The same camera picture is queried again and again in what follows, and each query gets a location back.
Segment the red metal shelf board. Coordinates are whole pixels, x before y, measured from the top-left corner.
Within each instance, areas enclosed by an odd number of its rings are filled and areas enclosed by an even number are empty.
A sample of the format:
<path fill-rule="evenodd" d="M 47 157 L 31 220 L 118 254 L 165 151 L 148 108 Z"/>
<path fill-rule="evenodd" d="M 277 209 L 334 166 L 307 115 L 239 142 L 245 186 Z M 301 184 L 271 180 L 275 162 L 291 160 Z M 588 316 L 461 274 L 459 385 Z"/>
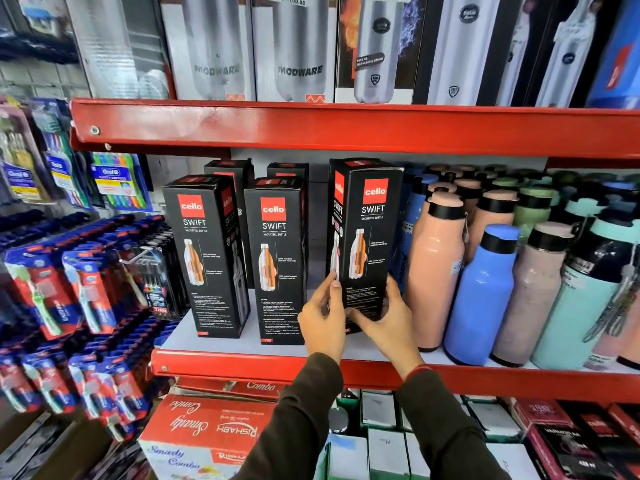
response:
<path fill-rule="evenodd" d="M 198 354 L 155 349 L 149 370 L 156 376 L 288 384 L 305 359 L 299 356 Z M 633 372 L 540 371 L 501 367 L 430 365 L 453 393 L 528 399 L 560 399 L 603 404 L 640 404 L 640 374 Z M 401 379 L 389 362 L 343 360 L 347 387 L 393 390 Z"/>
<path fill-rule="evenodd" d="M 640 111 L 74 98 L 72 144 L 206 156 L 217 148 L 640 162 Z"/>

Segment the black and red gift box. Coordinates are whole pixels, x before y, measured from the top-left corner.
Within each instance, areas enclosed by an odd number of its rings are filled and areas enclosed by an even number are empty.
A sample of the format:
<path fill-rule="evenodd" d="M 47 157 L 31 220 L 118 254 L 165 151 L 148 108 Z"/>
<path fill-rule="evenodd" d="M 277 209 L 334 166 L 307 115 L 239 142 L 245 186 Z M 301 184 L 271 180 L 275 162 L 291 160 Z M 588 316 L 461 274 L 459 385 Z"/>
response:
<path fill-rule="evenodd" d="M 563 400 L 559 404 L 620 475 L 640 480 L 640 445 L 603 406 Z"/>
<path fill-rule="evenodd" d="M 541 480 L 625 480 L 574 427 L 532 425 L 523 444 Z"/>

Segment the person's left hand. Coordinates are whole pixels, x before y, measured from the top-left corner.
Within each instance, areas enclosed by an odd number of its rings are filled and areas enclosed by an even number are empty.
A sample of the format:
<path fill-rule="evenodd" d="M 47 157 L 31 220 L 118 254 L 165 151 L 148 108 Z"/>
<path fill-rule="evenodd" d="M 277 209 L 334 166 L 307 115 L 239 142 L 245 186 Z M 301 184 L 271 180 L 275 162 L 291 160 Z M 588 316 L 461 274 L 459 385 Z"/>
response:
<path fill-rule="evenodd" d="M 342 315 L 324 311 L 324 281 L 303 306 L 298 323 L 308 356 L 322 354 L 340 364 L 346 343 L 346 314 L 343 304 Z"/>

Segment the row of steel flask boxes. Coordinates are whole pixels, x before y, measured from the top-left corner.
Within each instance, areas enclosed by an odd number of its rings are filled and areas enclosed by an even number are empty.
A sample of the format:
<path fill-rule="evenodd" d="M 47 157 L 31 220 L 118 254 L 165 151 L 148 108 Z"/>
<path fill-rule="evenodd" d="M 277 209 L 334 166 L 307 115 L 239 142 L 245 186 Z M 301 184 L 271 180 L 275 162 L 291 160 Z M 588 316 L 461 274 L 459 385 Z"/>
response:
<path fill-rule="evenodd" d="M 640 0 L 159 0 L 180 99 L 640 109 Z"/>

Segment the brown cardboard box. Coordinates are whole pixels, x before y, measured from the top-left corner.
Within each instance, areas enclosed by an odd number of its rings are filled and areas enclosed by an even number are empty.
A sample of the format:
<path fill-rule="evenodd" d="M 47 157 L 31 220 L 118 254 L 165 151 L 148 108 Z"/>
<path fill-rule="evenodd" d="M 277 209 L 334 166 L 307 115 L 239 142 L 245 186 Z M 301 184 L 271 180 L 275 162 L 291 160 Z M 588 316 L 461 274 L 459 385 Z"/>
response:
<path fill-rule="evenodd" d="M 15 413 L 0 422 L 0 480 L 83 480 L 111 443 L 81 408 Z"/>

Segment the person's right hand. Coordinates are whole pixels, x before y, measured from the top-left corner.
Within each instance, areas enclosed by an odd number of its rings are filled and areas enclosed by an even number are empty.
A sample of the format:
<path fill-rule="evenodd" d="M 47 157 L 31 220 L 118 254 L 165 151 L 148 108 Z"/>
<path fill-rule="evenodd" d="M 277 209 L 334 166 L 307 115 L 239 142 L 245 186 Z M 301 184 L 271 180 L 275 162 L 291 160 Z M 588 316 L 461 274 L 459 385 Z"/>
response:
<path fill-rule="evenodd" d="M 399 287 L 387 275 L 386 297 L 388 307 L 386 313 L 377 320 L 380 323 L 380 335 L 368 335 L 380 352 L 393 365 L 402 381 L 411 373 L 426 365 L 421 357 L 413 335 L 412 313 L 405 304 Z"/>

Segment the row of black toothbrush packs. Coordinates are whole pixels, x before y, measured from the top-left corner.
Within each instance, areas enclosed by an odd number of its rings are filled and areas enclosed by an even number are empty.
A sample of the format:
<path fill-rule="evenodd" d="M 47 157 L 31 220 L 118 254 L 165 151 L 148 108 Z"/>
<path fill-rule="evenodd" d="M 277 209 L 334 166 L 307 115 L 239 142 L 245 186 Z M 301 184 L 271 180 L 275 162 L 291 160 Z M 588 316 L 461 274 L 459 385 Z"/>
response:
<path fill-rule="evenodd" d="M 189 303 L 171 227 L 162 223 L 153 230 L 148 229 L 120 261 L 140 288 L 155 318 L 182 320 Z"/>

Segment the multicolour toothbrush pack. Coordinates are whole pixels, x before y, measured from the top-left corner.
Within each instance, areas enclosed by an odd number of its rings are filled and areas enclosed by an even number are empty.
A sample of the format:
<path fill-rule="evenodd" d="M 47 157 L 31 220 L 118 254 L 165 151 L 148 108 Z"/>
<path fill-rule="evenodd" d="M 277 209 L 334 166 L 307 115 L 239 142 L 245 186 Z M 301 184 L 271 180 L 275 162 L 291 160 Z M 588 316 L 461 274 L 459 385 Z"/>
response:
<path fill-rule="evenodd" d="M 90 168 L 99 193 L 114 210 L 153 211 L 153 185 L 146 155 L 91 152 Z"/>

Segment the grey product box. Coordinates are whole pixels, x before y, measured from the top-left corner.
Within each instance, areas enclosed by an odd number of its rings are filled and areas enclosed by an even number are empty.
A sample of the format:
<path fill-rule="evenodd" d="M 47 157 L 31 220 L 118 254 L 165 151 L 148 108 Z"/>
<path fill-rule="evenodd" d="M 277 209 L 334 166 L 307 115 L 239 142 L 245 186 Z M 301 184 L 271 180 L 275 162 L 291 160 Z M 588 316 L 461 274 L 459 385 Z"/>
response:
<path fill-rule="evenodd" d="M 65 0 L 94 98 L 173 99 L 159 0 Z"/>

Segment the red and white combo box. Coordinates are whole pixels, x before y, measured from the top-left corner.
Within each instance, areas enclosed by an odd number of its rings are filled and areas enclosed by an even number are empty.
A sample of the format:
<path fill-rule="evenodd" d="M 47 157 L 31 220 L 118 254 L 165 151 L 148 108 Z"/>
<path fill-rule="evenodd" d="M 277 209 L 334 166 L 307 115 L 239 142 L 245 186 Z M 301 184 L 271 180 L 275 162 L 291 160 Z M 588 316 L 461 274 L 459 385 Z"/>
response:
<path fill-rule="evenodd" d="M 168 394 L 138 442 L 157 480 L 229 480 L 275 407 L 275 403 Z"/>

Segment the blue toothbrush pack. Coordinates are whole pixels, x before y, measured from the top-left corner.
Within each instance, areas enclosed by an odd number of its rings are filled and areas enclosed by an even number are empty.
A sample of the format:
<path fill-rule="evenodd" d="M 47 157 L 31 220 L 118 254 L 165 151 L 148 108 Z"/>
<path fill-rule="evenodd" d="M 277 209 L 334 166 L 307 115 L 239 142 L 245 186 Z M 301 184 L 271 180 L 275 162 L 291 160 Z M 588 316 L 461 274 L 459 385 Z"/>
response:
<path fill-rule="evenodd" d="M 57 98 L 36 97 L 31 114 L 43 136 L 47 161 L 55 185 L 76 208 L 93 210 L 86 185 L 86 160 L 72 148 L 71 117 L 68 103 Z"/>

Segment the black bottle box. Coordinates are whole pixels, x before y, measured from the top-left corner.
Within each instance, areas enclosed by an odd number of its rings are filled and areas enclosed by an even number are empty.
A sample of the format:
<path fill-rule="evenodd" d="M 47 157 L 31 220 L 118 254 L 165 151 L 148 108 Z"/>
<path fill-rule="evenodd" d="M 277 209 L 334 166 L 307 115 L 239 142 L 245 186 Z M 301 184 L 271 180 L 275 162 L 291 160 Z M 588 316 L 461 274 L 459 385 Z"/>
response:
<path fill-rule="evenodd" d="M 252 258 L 250 252 L 250 236 L 246 218 L 246 204 L 244 190 L 254 183 L 254 167 L 251 159 L 223 161 L 215 159 L 204 165 L 204 172 L 212 175 L 233 177 L 236 193 L 236 208 L 239 220 L 239 232 L 243 245 L 244 271 L 247 288 L 254 289 Z"/>
<path fill-rule="evenodd" d="M 163 195 L 197 335 L 240 338 L 251 308 L 233 178 L 186 175 Z"/>
<path fill-rule="evenodd" d="M 309 164 L 290 163 L 290 162 L 272 162 L 267 166 L 267 178 L 284 178 L 284 177 L 300 177 L 305 183 L 309 182 Z"/>
<path fill-rule="evenodd" d="M 300 177 L 258 178 L 244 190 L 260 342 L 301 346 L 307 300 L 307 212 Z"/>
<path fill-rule="evenodd" d="M 330 162 L 326 272 L 345 308 L 381 318 L 404 169 L 379 159 Z"/>

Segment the person's right forearm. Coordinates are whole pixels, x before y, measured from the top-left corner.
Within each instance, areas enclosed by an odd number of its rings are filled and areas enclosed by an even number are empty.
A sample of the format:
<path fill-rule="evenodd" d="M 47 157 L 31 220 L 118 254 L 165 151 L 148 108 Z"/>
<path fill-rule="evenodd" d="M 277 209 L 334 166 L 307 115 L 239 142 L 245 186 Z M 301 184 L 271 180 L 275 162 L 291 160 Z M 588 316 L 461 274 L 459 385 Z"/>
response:
<path fill-rule="evenodd" d="M 431 480 L 511 480 L 443 380 L 420 365 L 396 391 Z"/>

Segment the rows of red-blue toothbrush packs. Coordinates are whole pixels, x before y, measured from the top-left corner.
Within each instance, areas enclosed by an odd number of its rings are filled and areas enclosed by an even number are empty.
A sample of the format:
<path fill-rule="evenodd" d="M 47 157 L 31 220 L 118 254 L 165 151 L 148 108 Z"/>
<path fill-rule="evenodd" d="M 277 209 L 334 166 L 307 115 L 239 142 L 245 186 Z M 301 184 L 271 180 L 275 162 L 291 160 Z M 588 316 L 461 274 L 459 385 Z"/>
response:
<path fill-rule="evenodd" d="M 117 442 L 133 437 L 165 388 L 147 375 L 151 352 L 178 322 L 150 313 L 120 259 L 162 223 L 0 216 L 0 397 L 14 410 L 81 408 Z"/>

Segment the hanging dark blister packs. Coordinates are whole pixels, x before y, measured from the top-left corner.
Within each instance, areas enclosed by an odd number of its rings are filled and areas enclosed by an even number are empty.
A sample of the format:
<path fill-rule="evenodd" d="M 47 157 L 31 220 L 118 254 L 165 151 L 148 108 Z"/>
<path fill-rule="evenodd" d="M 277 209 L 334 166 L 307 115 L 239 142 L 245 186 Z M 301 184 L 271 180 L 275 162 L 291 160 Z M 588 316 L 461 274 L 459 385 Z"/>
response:
<path fill-rule="evenodd" d="M 65 0 L 0 0 L 0 61 L 78 64 Z"/>

